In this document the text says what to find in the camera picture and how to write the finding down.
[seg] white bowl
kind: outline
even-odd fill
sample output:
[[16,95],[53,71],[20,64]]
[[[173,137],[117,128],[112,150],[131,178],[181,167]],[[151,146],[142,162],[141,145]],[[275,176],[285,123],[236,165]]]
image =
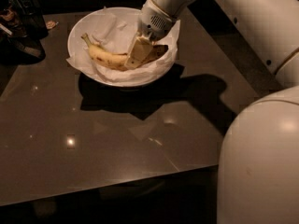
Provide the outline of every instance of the white bowl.
[[[85,16],[73,27],[67,41],[67,47],[70,58],[68,62],[76,69],[81,71],[87,77],[90,77],[100,83],[121,88],[138,87],[147,85],[154,80],[162,77],[174,64],[177,57],[177,41],[180,22],[171,29],[167,37],[159,41],[159,44],[168,46],[168,52],[155,62],[142,65],[135,70],[116,71],[105,68],[92,61],[87,52],[87,46],[81,39],[83,33],[87,33],[91,38],[97,37],[97,33],[104,33],[108,26],[110,29],[119,29],[118,35],[112,36],[115,44],[122,44],[121,48],[130,45],[131,37],[137,30],[137,21],[140,10],[128,7],[111,7],[92,12]],[[117,20],[112,24],[111,15]]]

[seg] table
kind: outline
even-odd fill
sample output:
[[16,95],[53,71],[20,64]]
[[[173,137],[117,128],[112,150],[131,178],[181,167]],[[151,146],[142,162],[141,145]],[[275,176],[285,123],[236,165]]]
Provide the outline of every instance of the table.
[[86,14],[46,15],[59,22],[41,40],[46,59],[20,65],[0,97],[0,205],[217,165],[229,124],[258,98],[187,8],[160,83],[100,86],[66,61]]

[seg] banana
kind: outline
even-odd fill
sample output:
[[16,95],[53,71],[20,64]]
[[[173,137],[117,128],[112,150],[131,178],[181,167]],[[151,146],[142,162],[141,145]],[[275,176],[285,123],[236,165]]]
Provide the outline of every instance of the banana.
[[95,45],[86,33],[83,34],[81,38],[86,42],[89,55],[96,63],[113,70],[127,70],[124,66],[127,54],[115,54],[106,51],[101,45]]
[[[81,38],[86,42],[88,46],[89,55],[92,58],[92,60],[94,60],[96,63],[113,70],[119,70],[119,71],[128,70],[128,68],[124,66],[128,59],[128,55],[126,53],[124,54],[111,53],[105,50],[100,44],[94,44],[86,33],[83,34]],[[150,63],[155,60],[158,60],[167,51],[168,51],[167,45],[153,46],[153,49],[150,52],[150,54],[137,67],[145,63]]]

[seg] banana stem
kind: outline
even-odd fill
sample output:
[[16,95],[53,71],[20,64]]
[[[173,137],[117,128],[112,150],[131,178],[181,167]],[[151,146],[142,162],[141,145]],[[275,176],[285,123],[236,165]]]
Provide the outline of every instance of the banana stem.
[[93,43],[91,42],[90,38],[88,37],[88,34],[83,34],[81,38],[86,42],[87,46],[90,47]]

